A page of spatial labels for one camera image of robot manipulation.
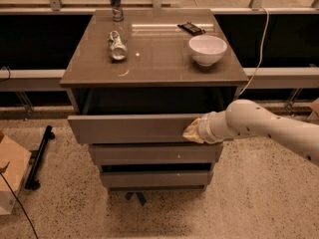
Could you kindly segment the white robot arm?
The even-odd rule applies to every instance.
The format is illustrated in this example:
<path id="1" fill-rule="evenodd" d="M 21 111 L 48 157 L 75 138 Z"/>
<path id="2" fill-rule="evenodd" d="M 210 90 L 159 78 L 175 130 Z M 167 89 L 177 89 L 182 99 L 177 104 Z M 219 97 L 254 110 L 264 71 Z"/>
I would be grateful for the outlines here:
<path id="1" fill-rule="evenodd" d="M 319 165 L 318 124 L 277 116 L 250 100 L 237 100 L 223 112 L 204 114 L 195 119 L 182 136 L 208 144 L 264 136 Z"/>

